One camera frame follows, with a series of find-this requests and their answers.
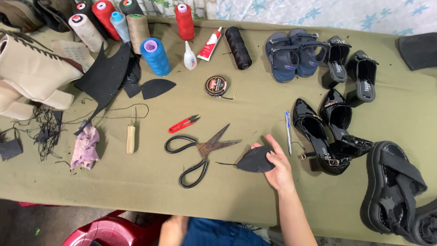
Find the super glue bottle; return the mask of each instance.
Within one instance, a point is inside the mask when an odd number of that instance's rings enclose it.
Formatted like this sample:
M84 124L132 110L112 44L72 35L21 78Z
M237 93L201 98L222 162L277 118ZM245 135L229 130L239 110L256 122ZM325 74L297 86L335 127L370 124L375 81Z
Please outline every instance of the super glue bottle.
M189 70L193 70L197 66L197 59L190 49L188 41L185 41L184 65Z

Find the patterned fabric backdrop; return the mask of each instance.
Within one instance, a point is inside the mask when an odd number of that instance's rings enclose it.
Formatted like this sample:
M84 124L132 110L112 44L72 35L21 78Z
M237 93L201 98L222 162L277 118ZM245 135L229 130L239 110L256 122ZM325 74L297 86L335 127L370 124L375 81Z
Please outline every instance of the patterned fabric backdrop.
M194 19L335 27L413 35L437 32L437 0L138 0L148 15L174 17L185 2Z

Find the person's hand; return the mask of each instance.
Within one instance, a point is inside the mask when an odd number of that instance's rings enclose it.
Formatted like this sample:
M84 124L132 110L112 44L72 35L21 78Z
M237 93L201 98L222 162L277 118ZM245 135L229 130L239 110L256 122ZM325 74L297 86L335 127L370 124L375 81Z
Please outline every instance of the person's hand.
M265 172L267 181L278 191L278 192L294 192L295 183L293 181L293 176L291 175L291 166L288 162L284 151L272 137L272 135L267 134L267 140L269 140L274 151L276 153L267 153L267 159L275 165L275 168ZM251 149L261 147L259 143L254 143Z
M172 215L161 226L158 246L181 246L187 233L190 217Z

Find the beige thread spool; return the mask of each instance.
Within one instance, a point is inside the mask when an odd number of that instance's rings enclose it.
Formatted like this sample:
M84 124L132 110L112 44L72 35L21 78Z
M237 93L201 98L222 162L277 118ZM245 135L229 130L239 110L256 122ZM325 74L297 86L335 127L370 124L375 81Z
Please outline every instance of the beige thread spool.
M131 36L132 47L136 54L141 55L139 47L141 43L150 38L147 18L141 14L130 14L127 16L129 35Z
M106 40L103 39L102 35L86 15L75 14L69 19L68 24L88 46L91 52L99 53L102 43L104 50L108 47Z

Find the red thread spool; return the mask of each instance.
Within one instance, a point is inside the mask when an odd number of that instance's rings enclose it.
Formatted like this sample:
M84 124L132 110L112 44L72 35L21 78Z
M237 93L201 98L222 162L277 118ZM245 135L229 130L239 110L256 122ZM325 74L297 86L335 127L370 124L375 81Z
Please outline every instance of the red thread spool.
M114 6L108 0L99 0L93 4L93 13L97 19L102 23L105 29L113 40L119 41L120 35L111 23L111 14L115 11Z
M186 41L194 39L194 23L190 6L186 4L178 4L174 7L174 13L176 14L180 38Z

